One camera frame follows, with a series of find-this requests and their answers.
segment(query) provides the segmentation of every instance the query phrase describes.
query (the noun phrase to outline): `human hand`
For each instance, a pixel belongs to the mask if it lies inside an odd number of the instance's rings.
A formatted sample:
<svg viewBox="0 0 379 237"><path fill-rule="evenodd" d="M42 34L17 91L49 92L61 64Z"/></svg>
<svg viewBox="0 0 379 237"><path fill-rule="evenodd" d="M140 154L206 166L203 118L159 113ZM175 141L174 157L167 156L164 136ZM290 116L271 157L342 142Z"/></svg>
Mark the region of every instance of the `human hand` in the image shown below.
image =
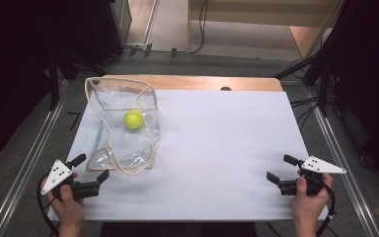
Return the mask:
<svg viewBox="0 0 379 237"><path fill-rule="evenodd" d="M333 178L323 174L324 183L330 188ZM293 198L292 211L297 236L316 236L316 222L329 201L329 194L322 188L316 196L306 195L307 182L304 177L297 179L297 195Z"/></svg>
<svg viewBox="0 0 379 237"><path fill-rule="evenodd" d="M59 201L51 192L47 193L48 201L52 201L51 207L60 220L59 236L79 236L84 222L84 211L80 202L83 200L73 199L72 190L68 185L60 188L60 195L63 201Z"/></svg>

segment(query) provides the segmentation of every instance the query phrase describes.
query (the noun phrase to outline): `transparent plastic bag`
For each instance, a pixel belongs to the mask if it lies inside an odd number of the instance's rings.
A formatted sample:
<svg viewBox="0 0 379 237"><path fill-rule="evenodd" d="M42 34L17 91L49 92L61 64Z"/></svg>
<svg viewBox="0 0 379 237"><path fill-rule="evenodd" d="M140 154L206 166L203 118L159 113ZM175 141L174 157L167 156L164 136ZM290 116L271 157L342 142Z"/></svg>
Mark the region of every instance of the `transparent plastic bag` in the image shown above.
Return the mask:
<svg viewBox="0 0 379 237"><path fill-rule="evenodd" d="M159 142L157 98L150 84L123 78L86 79L88 103L101 119L94 152L87 170L116 169L136 175L153 165ZM143 114L144 124L129 128L124 115L130 110Z"/></svg>

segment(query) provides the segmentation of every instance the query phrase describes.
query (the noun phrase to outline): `table surface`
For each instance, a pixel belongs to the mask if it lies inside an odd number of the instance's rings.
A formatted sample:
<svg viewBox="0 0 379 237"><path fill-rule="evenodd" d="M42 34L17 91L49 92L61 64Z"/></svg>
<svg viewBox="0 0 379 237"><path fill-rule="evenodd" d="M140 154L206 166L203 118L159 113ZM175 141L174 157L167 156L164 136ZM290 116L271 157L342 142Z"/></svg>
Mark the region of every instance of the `table surface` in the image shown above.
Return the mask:
<svg viewBox="0 0 379 237"><path fill-rule="evenodd" d="M278 80L166 75L109 75L146 81L157 91L161 139L152 169L111 171L98 197L84 203L88 220L262 221L291 218L266 171L296 178L284 154L305 159L306 147ZM230 87L233 92L219 91ZM248 115L240 117L239 113ZM93 152L101 121L88 106L68 160ZM76 167L79 181L101 172Z"/></svg>

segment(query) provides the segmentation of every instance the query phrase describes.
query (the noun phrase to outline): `yellow tennis ball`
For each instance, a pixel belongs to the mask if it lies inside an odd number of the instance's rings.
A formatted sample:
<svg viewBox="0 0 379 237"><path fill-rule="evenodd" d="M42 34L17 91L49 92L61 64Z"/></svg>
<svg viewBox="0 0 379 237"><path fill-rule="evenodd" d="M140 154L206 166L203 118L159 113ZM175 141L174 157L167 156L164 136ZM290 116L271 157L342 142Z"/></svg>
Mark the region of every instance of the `yellow tennis ball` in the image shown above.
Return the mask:
<svg viewBox="0 0 379 237"><path fill-rule="evenodd" d="M143 115L139 110L127 111L124 115L124 123L131 129L137 129L144 124Z"/></svg>

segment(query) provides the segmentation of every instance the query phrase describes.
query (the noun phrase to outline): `white triangular marker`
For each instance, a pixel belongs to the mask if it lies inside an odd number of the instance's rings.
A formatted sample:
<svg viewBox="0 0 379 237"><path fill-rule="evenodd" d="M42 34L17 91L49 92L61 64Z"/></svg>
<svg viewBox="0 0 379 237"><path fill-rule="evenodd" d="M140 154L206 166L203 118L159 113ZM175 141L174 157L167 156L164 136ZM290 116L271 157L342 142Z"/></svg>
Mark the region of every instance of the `white triangular marker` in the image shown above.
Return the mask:
<svg viewBox="0 0 379 237"><path fill-rule="evenodd" d="M67 168L60 160L54 162L53 168L51 168L50 174L45 181L44 187L42 187L41 194L46 195L64 180L66 180L72 171Z"/></svg>
<svg viewBox="0 0 379 237"><path fill-rule="evenodd" d="M310 156L309 159L301 165L301 168L316 173L346 174L346 169L335 166L314 156Z"/></svg>

